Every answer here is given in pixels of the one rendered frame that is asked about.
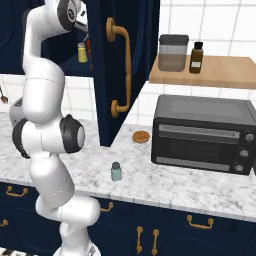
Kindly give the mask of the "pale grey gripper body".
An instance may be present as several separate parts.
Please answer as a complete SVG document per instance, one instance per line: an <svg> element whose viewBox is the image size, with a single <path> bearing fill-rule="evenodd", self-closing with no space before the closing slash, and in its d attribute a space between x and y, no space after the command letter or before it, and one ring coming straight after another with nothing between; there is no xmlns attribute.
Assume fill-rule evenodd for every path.
<svg viewBox="0 0 256 256"><path fill-rule="evenodd" d="M75 27L84 32L88 32L87 9L86 9L86 4L83 2L80 2L77 5Z"/></svg>

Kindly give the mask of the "red condiment bottle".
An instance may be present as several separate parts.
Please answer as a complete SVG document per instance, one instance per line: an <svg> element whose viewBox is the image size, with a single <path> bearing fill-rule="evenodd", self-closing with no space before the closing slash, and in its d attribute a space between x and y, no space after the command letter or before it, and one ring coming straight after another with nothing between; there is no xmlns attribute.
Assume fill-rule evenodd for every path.
<svg viewBox="0 0 256 256"><path fill-rule="evenodd" d="M91 55L91 45L90 45L89 37L86 40L86 46L87 46L87 51L88 51L89 59L90 59L90 70L92 71L92 55Z"/></svg>

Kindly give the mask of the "yellow shaker bottle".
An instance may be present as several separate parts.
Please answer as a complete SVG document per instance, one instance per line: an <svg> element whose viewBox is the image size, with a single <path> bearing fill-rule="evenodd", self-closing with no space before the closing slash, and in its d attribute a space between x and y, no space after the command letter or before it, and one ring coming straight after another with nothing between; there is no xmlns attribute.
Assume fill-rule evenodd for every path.
<svg viewBox="0 0 256 256"><path fill-rule="evenodd" d="M84 43L78 44L78 61L80 63L86 63L88 61L87 53L86 53L86 46Z"/></svg>

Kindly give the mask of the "navy open cabinet door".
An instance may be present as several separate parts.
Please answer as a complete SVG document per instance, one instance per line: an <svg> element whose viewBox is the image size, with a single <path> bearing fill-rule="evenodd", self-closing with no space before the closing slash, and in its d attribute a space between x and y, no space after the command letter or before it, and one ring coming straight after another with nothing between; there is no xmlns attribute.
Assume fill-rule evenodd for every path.
<svg viewBox="0 0 256 256"><path fill-rule="evenodd" d="M113 17L129 33L132 105L157 55L160 0L87 0L86 5L99 138L102 146L109 147L127 114L111 115L113 100L126 105L125 38L117 35L114 42L107 40L107 18Z"/></svg>

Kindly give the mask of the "dark brown bottle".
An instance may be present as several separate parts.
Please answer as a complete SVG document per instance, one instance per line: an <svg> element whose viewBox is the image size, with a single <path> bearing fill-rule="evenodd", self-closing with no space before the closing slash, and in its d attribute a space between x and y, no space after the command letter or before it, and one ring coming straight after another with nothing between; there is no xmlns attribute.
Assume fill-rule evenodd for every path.
<svg viewBox="0 0 256 256"><path fill-rule="evenodd" d="M203 43L197 41L194 43L194 48L191 52L189 72L193 74L199 74L202 67L203 60Z"/></svg>

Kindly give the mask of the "teal shaker with grey cap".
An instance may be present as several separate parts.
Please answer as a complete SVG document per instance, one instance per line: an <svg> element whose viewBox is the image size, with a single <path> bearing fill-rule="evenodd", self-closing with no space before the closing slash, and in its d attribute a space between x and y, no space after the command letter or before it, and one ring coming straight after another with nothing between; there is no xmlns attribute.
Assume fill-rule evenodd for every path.
<svg viewBox="0 0 256 256"><path fill-rule="evenodd" d="M111 179L113 181L120 181L122 179L122 169L119 162L112 163Z"/></svg>

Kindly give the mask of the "navy base cabinet door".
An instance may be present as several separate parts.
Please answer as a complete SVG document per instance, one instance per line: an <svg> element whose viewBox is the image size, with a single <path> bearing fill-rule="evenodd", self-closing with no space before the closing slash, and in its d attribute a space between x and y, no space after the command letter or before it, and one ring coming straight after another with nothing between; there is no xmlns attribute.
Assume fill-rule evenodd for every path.
<svg viewBox="0 0 256 256"><path fill-rule="evenodd" d="M137 243L145 230L144 224L140 218L114 216L99 220L88 232L101 256L142 256Z"/></svg>
<svg viewBox="0 0 256 256"><path fill-rule="evenodd" d="M180 237L168 231L162 223L157 226L157 256L242 256L249 241L205 241Z"/></svg>

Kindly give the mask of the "grey jar with dark lid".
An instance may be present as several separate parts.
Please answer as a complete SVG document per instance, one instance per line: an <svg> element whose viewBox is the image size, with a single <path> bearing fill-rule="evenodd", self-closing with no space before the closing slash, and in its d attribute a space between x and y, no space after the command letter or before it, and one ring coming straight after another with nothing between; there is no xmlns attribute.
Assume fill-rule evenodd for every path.
<svg viewBox="0 0 256 256"><path fill-rule="evenodd" d="M182 72L186 64L188 35L162 34L159 38L158 68L161 71Z"/></svg>

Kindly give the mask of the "brown hanging spoon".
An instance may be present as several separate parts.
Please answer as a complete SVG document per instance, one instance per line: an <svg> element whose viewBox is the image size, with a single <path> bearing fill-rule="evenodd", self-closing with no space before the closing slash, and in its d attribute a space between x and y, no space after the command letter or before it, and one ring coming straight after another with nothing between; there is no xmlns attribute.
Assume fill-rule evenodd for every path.
<svg viewBox="0 0 256 256"><path fill-rule="evenodd" d="M1 85L0 85L0 100L4 103L4 104L7 104L8 103L8 98L3 94L3 91L2 91L2 88L1 88Z"/></svg>

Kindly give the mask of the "brown round cookie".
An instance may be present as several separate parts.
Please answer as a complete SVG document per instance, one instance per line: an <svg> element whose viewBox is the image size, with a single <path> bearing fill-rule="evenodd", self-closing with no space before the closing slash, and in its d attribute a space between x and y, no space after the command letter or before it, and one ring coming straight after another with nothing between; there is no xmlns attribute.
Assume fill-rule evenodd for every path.
<svg viewBox="0 0 256 256"><path fill-rule="evenodd" d="M150 138L150 134L147 131L143 131L143 130L136 131L132 136L132 140L135 143L139 143L139 144L146 143L149 140L149 138Z"/></svg>

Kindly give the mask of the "black toaster oven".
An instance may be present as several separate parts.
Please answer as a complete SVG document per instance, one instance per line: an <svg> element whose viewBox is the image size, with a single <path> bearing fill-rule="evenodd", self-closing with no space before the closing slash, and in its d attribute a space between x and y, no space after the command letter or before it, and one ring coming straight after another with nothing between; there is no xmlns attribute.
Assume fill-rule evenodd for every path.
<svg viewBox="0 0 256 256"><path fill-rule="evenodd" d="M256 108L249 100L160 95L151 161L248 175L256 168Z"/></svg>

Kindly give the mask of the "navy drawer front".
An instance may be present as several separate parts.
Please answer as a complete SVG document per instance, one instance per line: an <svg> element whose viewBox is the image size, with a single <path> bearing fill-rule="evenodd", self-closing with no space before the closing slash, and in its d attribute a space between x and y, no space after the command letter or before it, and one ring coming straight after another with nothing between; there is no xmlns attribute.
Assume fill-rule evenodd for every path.
<svg viewBox="0 0 256 256"><path fill-rule="evenodd" d="M34 187L0 182L0 213L16 208L35 210L38 195Z"/></svg>
<svg viewBox="0 0 256 256"><path fill-rule="evenodd" d="M186 219L187 215L193 216L193 223L203 225L208 224L208 218L213 218L212 229L202 230L191 227ZM205 241L247 241L255 228L255 224L251 222L173 209L161 209L159 219L168 231L174 231L180 237L192 237Z"/></svg>

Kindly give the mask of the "navy wall cabinet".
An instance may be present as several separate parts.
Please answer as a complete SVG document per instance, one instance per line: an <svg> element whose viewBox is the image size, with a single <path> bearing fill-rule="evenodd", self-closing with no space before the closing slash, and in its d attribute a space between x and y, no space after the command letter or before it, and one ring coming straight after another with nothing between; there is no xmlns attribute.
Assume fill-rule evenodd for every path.
<svg viewBox="0 0 256 256"><path fill-rule="evenodd" d="M44 0L0 0L0 73L23 75L22 58L25 16ZM42 56L61 67L66 75L89 76L89 64L78 62L77 44L85 33L74 29L70 33L45 40Z"/></svg>

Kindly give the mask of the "wooden wall shelf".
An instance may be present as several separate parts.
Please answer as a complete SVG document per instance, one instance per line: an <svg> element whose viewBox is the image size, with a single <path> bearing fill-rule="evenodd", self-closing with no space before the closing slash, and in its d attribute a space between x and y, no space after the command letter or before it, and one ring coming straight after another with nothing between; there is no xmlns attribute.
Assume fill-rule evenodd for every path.
<svg viewBox="0 0 256 256"><path fill-rule="evenodd" d="M249 57L204 56L199 74L189 72L189 62L187 57L183 72L165 72L158 68L158 59L155 59L149 82L256 90L256 64Z"/></svg>

